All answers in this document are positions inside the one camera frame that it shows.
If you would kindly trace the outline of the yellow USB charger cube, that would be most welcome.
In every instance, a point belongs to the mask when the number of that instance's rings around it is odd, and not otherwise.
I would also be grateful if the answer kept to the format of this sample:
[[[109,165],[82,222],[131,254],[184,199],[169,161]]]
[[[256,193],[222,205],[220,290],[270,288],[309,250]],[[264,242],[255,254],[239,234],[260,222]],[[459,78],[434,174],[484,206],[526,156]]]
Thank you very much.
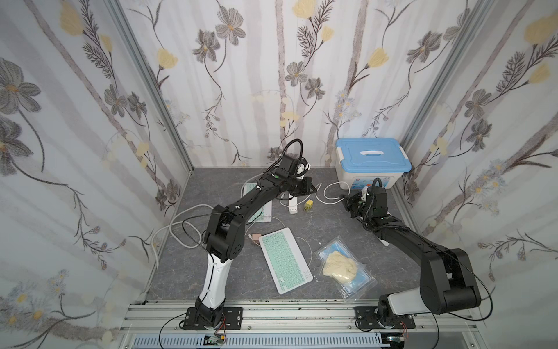
[[[305,202],[304,211],[305,211],[305,212],[309,212],[309,211],[313,208],[313,205],[314,205],[314,201],[311,200],[311,199],[308,199],[308,200]]]

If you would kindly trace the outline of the white power strip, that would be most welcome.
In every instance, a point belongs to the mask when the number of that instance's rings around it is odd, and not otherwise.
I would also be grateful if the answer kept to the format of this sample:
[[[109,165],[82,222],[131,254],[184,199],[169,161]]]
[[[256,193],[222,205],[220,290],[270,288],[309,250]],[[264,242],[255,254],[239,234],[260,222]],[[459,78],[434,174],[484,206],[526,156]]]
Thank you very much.
[[[288,209],[291,215],[296,215],[298,212],[298,198],[292,197],[288,200]]]

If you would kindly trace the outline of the green keyboard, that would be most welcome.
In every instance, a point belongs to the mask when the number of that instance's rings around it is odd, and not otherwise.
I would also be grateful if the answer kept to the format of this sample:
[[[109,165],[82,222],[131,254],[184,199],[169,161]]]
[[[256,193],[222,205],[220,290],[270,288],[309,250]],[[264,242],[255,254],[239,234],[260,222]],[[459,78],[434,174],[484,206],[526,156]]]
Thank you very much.
[[[263,215],[264,206],[276,197],[275,187],[269,183],[252,183],[239,201],[241,214],[247,223],[252,223]]]
[[[313,280],[310,268],[290,228],[261,236],[259,244],[280,295]]]

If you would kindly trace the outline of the pink USB charger end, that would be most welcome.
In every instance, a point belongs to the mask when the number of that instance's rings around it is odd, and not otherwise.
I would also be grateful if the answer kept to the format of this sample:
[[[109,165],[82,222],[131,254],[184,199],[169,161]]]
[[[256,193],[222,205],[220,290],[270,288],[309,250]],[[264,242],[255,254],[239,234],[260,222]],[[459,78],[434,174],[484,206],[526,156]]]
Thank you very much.
[[[260,245],[261,234],[249,234],[248,237],[254,242],[254,244]]]

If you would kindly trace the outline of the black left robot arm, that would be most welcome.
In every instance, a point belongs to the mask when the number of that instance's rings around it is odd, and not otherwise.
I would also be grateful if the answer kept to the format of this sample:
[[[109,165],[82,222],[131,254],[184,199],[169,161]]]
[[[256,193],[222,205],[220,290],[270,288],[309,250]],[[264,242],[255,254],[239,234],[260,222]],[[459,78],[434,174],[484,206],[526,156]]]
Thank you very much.
[[[244,248],[248,221],[282,193],[291,197],[315,193],[312,178],[307,176],[309,163],[303,151],[301,139],[290,141],[253,189],[228,206],[216,205],[212,209],[202,238],[208,260],[206,278],[188,320],[202,327],[219,328],[225,321],[225,287],[230,267]]]

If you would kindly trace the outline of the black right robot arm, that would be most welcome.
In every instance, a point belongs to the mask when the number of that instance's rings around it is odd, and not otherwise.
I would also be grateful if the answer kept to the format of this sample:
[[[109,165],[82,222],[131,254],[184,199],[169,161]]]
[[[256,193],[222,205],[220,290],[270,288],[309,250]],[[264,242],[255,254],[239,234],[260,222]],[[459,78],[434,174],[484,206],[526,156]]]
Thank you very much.
[[[362,190],[350,190],[341,197],[341,203],[365,231],[397,247],[420,267],[417,288],[379,298],[375,315],[379,325],[394,327],[404,318],[419,314],[450,314],[467,320],[457,312],[481,306],[480,286],[487,293],[490,308],[487,315],[471,321],[485,321],[493,315],[493,297],[473,271],[469,255],[462,249],[449,249],[428,240],[391,215],[387,190],[379,178]]]

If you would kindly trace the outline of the blue lid storage box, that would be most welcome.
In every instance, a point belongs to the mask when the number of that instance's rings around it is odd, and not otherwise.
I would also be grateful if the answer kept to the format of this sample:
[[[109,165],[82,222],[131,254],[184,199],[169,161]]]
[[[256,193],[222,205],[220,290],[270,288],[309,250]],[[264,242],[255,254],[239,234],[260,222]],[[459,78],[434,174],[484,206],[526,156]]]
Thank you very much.
[[[335,165],[343,190],[360,190],[379,178],[390,189],[403,174],[411,171],[411,162],[394,138],[341,138],[336,142]]]

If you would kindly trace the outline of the bag of gloves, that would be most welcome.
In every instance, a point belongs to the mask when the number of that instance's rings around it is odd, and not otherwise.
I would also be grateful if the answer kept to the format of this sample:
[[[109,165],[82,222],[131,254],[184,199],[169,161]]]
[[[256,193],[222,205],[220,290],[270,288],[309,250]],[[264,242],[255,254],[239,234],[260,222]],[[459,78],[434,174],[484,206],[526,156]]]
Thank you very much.
[[[355,302],[378,281],[351,252],[340,236],[331,240],[316,253],[322,266],[320,275],[331,279],[345,302]]]

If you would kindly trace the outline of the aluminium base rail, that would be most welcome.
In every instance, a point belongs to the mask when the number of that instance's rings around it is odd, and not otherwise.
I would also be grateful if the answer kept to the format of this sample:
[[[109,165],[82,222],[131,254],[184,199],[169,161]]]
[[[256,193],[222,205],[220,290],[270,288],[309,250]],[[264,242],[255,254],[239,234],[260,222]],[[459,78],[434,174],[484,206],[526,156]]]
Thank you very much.
[[[371,318],[372,300],[353,304],[341,300],[230,301],[225,330],[186,328],[191,302],[161,301],[131,305],[113,348],[130,348],[138,335],[209,334],[218,340],[232,333],[379,333],[388,348],[486,348],[480,329],[453,316],[419,314],[405,324],[382,327]]]

